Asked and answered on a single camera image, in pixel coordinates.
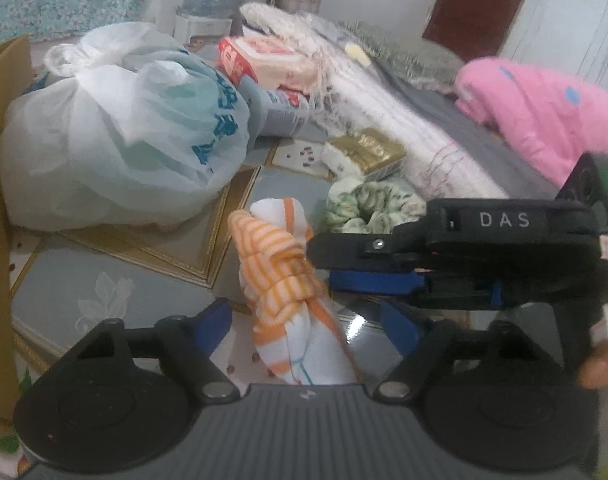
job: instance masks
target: red and white box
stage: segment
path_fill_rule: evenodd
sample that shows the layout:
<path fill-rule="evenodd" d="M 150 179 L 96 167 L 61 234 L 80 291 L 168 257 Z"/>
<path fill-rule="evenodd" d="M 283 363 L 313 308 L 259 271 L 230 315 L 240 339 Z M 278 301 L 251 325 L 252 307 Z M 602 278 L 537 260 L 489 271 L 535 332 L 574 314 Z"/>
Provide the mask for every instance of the red and white box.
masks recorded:
<path fill-rule="evenodd" d="M 247 75 L 265 90 L 311 94 L 318 83 L 318 64 L 274 36 L 223 38 L 219 50 L 220 68 L 235 86 Z"/>

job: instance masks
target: orange striped towel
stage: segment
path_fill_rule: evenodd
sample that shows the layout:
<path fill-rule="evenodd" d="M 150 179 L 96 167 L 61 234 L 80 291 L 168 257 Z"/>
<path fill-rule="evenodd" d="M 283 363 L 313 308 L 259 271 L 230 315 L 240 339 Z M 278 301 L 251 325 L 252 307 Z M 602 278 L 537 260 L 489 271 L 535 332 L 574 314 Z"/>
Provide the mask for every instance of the orange striped towel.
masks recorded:
<path fill-rule="evenodd" d="M 239 281 L 254 314 L 257 352 L 290 384 L 356 382 L 346 339 L 322 280 L 306 259 L 312 236 L 295 199 L 265 199 L 233 211 Z"/>

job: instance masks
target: wooden door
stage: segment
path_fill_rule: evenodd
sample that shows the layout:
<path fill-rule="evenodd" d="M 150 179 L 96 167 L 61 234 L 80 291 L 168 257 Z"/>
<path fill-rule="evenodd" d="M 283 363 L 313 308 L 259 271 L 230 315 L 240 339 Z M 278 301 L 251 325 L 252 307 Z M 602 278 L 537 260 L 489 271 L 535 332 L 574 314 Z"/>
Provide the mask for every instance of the wooden door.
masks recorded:
<path fill-rule="evenodd" d="M 495 56 L 522 0 L 437 0 L 424 37 L 465 61 Z"/>

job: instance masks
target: gold tile border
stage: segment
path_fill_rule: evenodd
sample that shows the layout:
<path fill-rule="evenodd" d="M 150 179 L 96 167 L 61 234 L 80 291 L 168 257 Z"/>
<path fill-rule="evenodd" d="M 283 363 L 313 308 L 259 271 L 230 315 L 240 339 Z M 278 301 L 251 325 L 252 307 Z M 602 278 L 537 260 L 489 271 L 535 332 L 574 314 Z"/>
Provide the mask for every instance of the gold tile border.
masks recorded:
<path fill-rule="evenodd" d="M 279 137 L 277 137 L 273 141 L 273 144 L 271 145 L 271 149 L 268 150 L 268 153 L 266 154 L 266 158 L 264 159 L 264 162 L 262 163 L 263 166 L 270 166 L 273 163 L 273 157 L 275 156 L 275 152 L 277 151 L 277 148 L 279 147 L 281 141 L 282 141 L 282 139 Z"/>
<path fill-rule="evenodd" d="M 11 300 L 13 299 L 15 293 L 17 292 L 17 289 L 20 288 L 20 285 L 24 281 L 24 278 L 26 277 L 29 269 L 33 265 L 38 254 L 42 251 L 43 247 L 44 247 L 44 239 L 40 238 L 40 241 L 37 243 L 35 249 L 33 250 L 33 253 L 31 253 L 31 256 L 28 257 L 28 260 L 24 264 L 24 267 L 22 267 L 22 270 L 20 271 L 20 273 L 17 275 L 17 278 L 15 279 L 15 282 L 13 283 L 13 286 L 10 289 L 11 290 L 11 292 L 10 292 Z"/>
<path fill-rule="evenodd" d="M 69 240 L 82 244 L 92 250 L 100 251 L 123 261 L 145 267 L 161 274 L 166 274 L 180 280 L 195 283 L 205 288 L 213 288 L 226 254 L 226 247 L 230 241 L 228 226 L 222 226 L 228 213 L 244 208 L 248 197 L 255 185 L 261 166 L 243 166 L 238 172 L 251 172 L 248 180 L 243 182 L 244 188 L 240 198 L 231 203 L 227 200 L 218 201 L 218 210 L 210 224 L 208 244 L 212 247 L 208 266 L 203 269 L 182 262 L 169 254 L 148 247 L 141 239 L 135 236 L 124 236 L 124 232 L 117 231 L 114 226 L 96 226 L 87 229 L 60 232 L 59 234 Z"/>
<path fill-rule="evenodd" d="M 15 346 L 15 351 L 40 375 L 50 368 L 50 365 L 28 345 L 15 328 L 13 329 L 13 345 Z"/>

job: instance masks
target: white fringed blanket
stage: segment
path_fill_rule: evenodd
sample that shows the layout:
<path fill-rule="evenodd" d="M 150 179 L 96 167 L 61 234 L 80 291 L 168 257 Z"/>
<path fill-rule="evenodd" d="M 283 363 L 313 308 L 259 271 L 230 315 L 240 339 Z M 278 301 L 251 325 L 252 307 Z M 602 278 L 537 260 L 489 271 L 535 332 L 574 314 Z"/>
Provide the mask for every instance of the white fringed blanket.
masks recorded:
<path fill-rule="evenodd" d="M 405 146 L 408 157 L 404 175 L 425 198 L 507 197 L 442 129 L 401 103 L 302 18 L 257 3 L 245 4 L 241 12 L 251 26 L 276 34 L 292 48 L 320 62 L 323 84 L 332 89 L 334 103 L 337 97 L 342 101 L 340 113 L 352 115 L 347 119 L 358 124 L 366 120 Z"/>

